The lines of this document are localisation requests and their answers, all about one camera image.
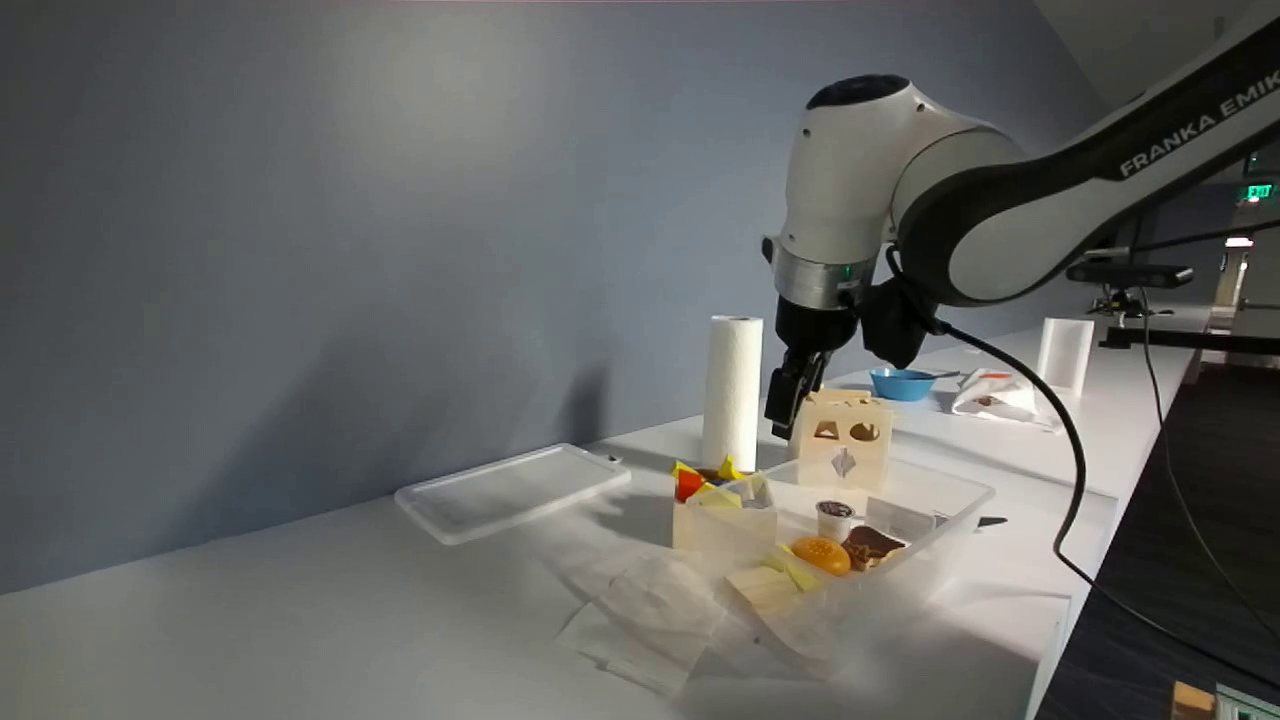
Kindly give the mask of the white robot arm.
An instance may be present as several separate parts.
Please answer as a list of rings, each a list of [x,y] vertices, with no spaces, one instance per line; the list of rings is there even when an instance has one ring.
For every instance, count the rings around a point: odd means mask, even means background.
[[[1032,158],[904,75],[848,75],[798,118],[784,227],[765,243],[784,364],[765,415],[790,432],[834,348],[904,367],[945,306],[1036,294],[1129,218],[1280,128],[1280,15],[1255,14],[1192,68]]]

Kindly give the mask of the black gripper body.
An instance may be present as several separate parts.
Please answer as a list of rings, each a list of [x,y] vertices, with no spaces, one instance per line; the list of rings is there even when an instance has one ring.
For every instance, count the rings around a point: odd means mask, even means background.
[[[842,348],[856,336],[856,320],[848,313],[811,313],[777,301],[777,336],[790,355],[821,355]]]

